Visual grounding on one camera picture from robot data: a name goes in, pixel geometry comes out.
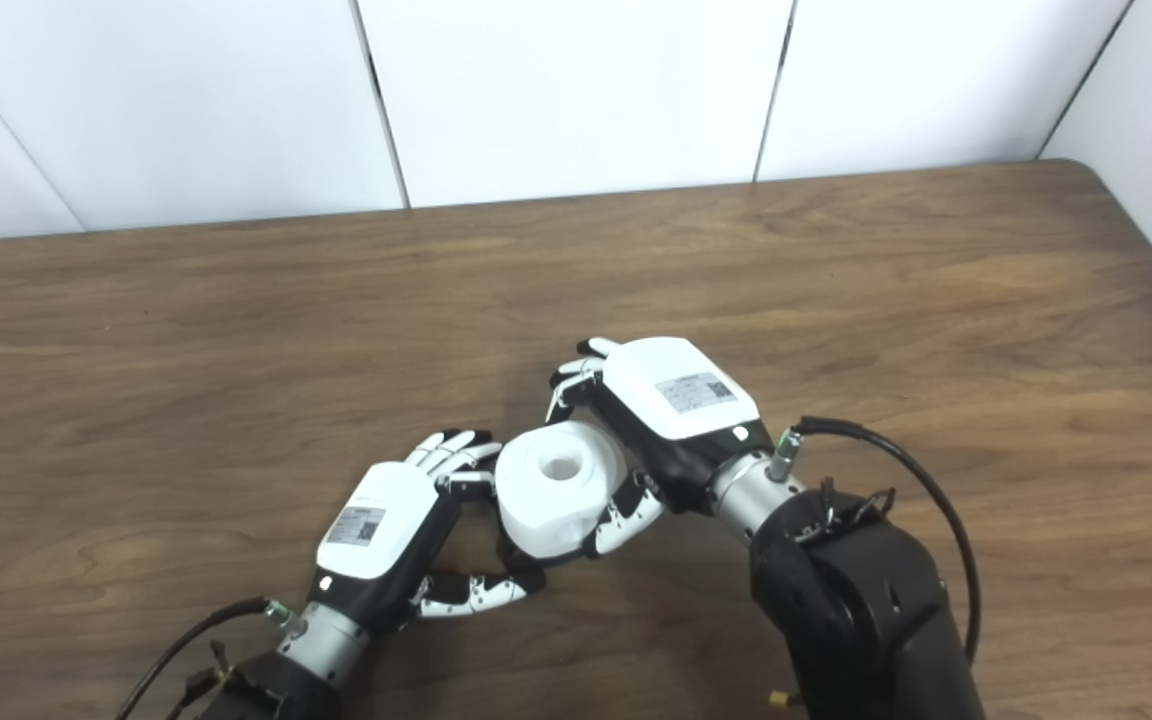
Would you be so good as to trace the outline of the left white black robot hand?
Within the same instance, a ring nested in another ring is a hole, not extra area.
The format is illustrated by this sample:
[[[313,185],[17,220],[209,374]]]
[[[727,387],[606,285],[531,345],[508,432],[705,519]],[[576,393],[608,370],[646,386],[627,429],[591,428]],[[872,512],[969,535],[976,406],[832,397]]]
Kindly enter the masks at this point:
[[[495,498],[488,430],[439,430],[399,461],[367,469],[316,550],[306,601],[335,611],[371,638],[416,617],[458,617],[518,602],[547,588],[539,569],[438,571],[435,556],[463,506]]]

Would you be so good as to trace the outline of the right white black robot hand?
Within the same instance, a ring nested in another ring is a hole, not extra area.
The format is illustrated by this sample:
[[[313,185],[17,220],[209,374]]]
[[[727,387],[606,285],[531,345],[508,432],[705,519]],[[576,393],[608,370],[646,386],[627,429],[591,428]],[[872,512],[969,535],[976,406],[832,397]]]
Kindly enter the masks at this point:
[[[721,520],[750,546],[764,520],[738,518],[755,495],[742,478],[774,447],[755,397],[685,338],[588,338],[577,351],[550,376],[545,424],[585,407],[637,460],[582,555],[607,555],[666,510]]]

